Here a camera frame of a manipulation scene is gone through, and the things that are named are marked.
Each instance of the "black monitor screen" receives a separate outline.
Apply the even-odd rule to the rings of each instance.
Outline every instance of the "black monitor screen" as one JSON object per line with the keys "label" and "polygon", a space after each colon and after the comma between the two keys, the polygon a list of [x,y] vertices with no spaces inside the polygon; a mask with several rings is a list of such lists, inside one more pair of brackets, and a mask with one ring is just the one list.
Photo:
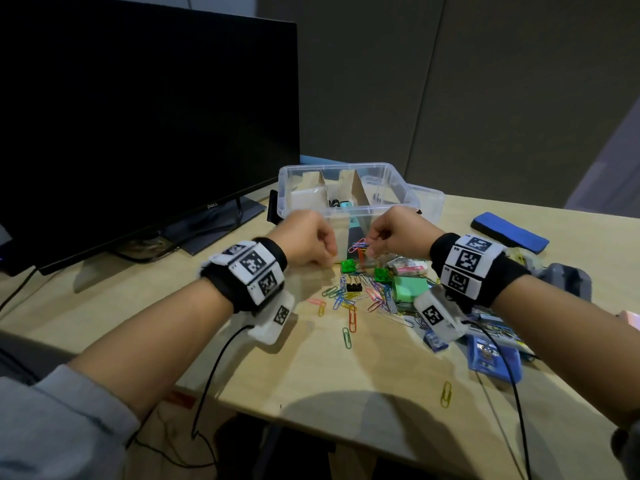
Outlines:
{"label": "black monitor screen", "polygon": [[0,223],[33,264],[78,261],[300,161],[295,24],[117,0],[0,6]]}

